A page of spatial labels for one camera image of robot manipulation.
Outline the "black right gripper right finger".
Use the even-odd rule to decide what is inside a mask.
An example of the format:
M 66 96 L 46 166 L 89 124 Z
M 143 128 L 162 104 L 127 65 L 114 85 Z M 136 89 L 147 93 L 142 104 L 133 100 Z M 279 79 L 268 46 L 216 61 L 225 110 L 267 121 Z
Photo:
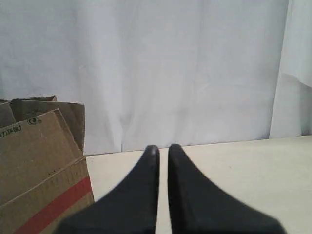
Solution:
M 168 201 L 174 234 L 284 234 L 281 223 L 209 180 L 179 144 L 168 150 Z

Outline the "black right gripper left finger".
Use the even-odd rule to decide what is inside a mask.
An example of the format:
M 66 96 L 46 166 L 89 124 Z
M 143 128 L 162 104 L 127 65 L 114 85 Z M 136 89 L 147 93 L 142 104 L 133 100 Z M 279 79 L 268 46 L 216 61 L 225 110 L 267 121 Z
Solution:
M 159 195 L 160 153 L 146 147 L 128 175 L 107 195 L 65 218 L 57 234 L 153 234 Z

